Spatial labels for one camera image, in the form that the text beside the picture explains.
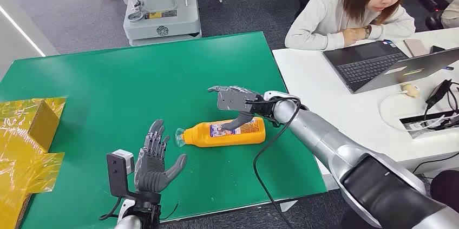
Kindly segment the person's hand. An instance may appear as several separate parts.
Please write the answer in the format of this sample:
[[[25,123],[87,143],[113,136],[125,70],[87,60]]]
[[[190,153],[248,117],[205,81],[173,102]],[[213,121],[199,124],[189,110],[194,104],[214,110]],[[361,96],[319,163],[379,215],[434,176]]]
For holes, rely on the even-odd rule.
[[[342,31],[344,38],[344,46],[348,47],[355,44],[357,41],[366,39],[365,28],[349,28]]]

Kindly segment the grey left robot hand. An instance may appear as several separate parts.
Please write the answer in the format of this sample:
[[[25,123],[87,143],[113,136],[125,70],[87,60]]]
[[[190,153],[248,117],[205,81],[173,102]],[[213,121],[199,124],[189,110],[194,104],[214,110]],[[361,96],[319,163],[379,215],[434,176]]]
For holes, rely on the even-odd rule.
[[[162,119],[155,120],[150,126],[135,164],[134,185],[138,191],[160,193],[185,168],[187,155],[181,154],[174,165],[165,168],[165,151],[168,135],[164,135]]]

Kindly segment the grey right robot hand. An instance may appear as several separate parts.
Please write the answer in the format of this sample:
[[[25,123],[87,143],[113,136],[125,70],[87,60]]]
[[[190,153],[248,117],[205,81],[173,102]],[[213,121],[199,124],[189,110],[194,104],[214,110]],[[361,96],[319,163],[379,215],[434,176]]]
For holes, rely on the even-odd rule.
[[[212,86],[208,92],[217,93],[217,106],[220,110],[237,111],[236,119],[221,126],[224,130],[235,130],[250,122],[255,115],[276,123],[273,117],[273,102],[254,91],[238,86]]]

